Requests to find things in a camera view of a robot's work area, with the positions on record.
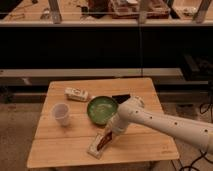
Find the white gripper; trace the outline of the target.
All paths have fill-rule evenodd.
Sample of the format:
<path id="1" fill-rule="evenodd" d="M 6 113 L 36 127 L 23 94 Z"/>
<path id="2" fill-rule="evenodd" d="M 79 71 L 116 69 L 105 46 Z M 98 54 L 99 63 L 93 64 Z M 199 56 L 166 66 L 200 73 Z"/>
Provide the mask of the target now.
<path id="1" fill-rule="evenodd" d="M 109 133 L 112 132 L 115 135 L 123 134 L 128 127 L 128 122 L 122 120 L 117 116 L 113 116 L 107 123 L 105 127 L 105 132 Z"/>

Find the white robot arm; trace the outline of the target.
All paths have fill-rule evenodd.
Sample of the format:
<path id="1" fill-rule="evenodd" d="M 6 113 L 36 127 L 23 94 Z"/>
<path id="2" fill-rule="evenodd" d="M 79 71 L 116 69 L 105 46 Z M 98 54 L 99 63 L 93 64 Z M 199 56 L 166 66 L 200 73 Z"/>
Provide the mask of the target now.
<path id="1" fill-rule="evenodd" d="M 118 106 L 106 131 L 120 135 L 130 123 L 147 126 L 213 154 L 213 124 L 152 112 L 144 108 L 138 96 L 130 97 Z"/>

